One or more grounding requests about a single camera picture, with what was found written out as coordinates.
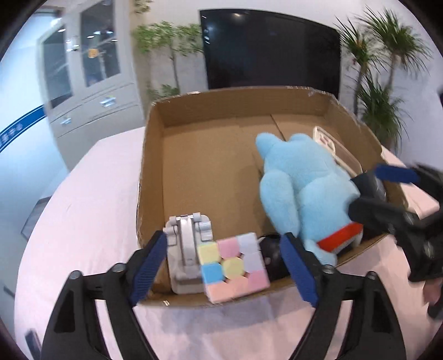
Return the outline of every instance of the door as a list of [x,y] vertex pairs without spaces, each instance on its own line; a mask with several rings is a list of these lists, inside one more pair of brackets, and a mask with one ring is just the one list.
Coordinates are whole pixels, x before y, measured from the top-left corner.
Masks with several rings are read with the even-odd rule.
[[129,44],[122,35],[128,28],[126,1],[93,0],[80,5],[75,16],[79,37],[76,61],[82,68],[82,99],[128,82]]
[[68,56],[70,19],[65,16],[40,38],[40,88],[45,99],[45,110],[54,120],[75,105],[75,83],[72,59]]

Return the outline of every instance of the human hand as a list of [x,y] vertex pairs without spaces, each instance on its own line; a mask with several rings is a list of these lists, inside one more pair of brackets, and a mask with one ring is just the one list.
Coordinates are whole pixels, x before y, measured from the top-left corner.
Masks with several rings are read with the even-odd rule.
[[423,301],[425,304],[434,305],[441,295],[443,278],[427,280],[423,287]]

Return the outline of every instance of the television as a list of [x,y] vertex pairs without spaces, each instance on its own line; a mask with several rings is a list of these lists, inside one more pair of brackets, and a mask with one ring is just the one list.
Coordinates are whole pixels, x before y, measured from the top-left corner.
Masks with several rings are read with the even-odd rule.
[[310,86],[338,98],[340,36],[326,25],[258,10],[200,11],[208,87]]

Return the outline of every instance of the pastel rubik's cube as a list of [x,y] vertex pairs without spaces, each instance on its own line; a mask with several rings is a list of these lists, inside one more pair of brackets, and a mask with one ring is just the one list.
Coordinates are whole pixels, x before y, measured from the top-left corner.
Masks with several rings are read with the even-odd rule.
[[270,285],[254,233],[202,244],[197,252],[206,295],[212,303],[255,293]]

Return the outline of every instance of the black computer mouse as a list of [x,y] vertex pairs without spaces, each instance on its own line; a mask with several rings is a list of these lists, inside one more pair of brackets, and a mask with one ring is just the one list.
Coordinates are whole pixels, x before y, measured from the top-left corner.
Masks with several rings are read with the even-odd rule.
[[280,235],[264,235],[259,239],[259,244],[269,280],[274,281],[289,276],[289,271],[280,253]]

